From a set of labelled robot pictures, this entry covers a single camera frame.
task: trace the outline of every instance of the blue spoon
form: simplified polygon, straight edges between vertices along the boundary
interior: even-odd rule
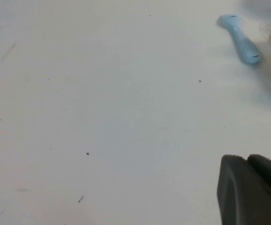
[[[219,23],[234,37],[235,46],[241,55],[241,60],[247,64],[257,64],[262,60],[262,54],[255,44],[243,33],[242,19],[234,14],[221,15]]]

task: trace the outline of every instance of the dark speck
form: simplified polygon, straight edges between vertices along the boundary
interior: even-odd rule
[[[82,196],[80,199],[79,199],[79,201],[78,201],[78,203],[80,203],[81,202],[81,200],[84,198],[84,196]]]

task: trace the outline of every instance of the light blue handle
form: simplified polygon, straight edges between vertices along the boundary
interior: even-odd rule
[[[234,26],[229,31],[234,37],[235,44],[244,63],[257,64],[261,62],[262,54],[239,27]]]

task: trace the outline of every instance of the white surface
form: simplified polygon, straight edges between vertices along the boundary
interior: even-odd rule
[[[271,158],[267,21],[267,0],[0,0],[0,225],[220,224],[221,156]]]

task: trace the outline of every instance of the black object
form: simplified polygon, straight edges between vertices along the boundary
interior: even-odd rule
[[[223,156],[217,196],[223,225],[271,225],[271,160]]]

